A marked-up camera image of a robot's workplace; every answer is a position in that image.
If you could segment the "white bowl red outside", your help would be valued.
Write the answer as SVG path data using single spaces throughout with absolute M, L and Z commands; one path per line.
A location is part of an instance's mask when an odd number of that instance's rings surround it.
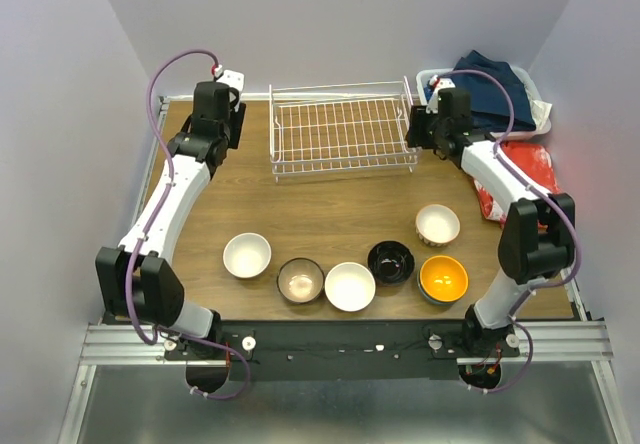
M 324 291 L 337 309 L 359 312 L 373 301 L 376 282 L 367 267 L 356 262 L 343 262 L 327 273 Z

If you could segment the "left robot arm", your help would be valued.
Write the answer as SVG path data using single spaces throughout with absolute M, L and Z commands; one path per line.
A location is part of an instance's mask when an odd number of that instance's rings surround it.
M 243 74 L 232 71 L 196 85 L 192 112 L 165 144 L 169 156 L 142 213 L 118 246 L 101 248 L 95 260 L 107 312 L 188 335 L 201 359 L 221 349 L 220 316 L 186 299 L 171 261 L 198 196 L 239 145 L 243 88 Z

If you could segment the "white wire dish rack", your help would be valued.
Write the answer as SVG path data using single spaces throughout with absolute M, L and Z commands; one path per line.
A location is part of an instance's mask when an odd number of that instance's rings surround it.
M 408 80 L 269 87 L 269 157 L 276 180 L 404 167 L 418 151 L 405 140 L 414 103 Z

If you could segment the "brown glossy bowl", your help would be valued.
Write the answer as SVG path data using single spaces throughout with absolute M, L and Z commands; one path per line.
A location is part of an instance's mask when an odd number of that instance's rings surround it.
M 279 293 L 292 304 L 316 300 L 324 290 L 324 282 L 325 274 L 319 264 L 304 257 L 285 262 L 276 278 Z

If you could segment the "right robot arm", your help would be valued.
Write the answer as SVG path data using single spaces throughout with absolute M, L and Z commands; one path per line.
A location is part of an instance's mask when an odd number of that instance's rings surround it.
M 474 128 L 470 94 L 445 88 L 435 109 L 414 105 L 406 142 L 431 150 L 476 179 L 506 213 L 498 244 L 500 269 L 486 293 L 470 306 L 460 343 L 480 356 L 504 340 L 521 306 L 535 291 L 557 286 L 557 276 L 577 268 L 575 203 L 534 182 L 504 153 L 498 140 Z

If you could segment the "white striped bowl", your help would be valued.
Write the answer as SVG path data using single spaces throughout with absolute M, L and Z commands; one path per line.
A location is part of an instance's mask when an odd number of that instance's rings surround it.
M 415 218 L 419 239 L 426 245 L 442 247 L 453 242 L 461 225 L 457 214 L 440 204 L 430 204 L 420 209 Z

